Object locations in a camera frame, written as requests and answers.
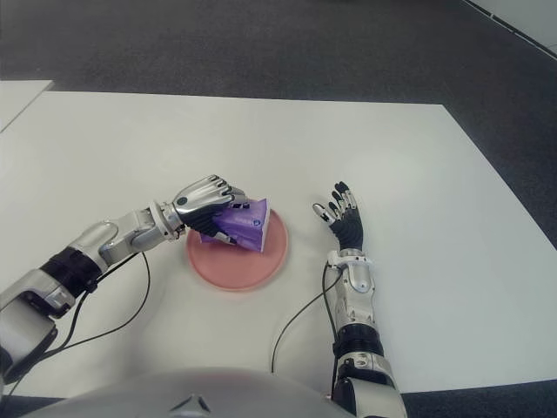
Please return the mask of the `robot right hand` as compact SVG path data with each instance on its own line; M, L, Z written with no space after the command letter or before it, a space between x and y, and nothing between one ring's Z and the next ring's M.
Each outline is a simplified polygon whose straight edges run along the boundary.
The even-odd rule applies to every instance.
M339 181L334 185L328 207L314 203L312 209L332 231L341 251L363 251L364 228L358 204L345 182Z

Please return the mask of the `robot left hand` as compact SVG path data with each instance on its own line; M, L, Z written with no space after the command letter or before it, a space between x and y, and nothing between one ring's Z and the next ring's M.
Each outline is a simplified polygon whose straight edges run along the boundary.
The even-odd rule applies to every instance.
M214 220L214 217L230 206L240 208L248 202L245 193L230 185L218 175L200 179L180 191L172 205L181 222L200 234L235 245L237 241Z

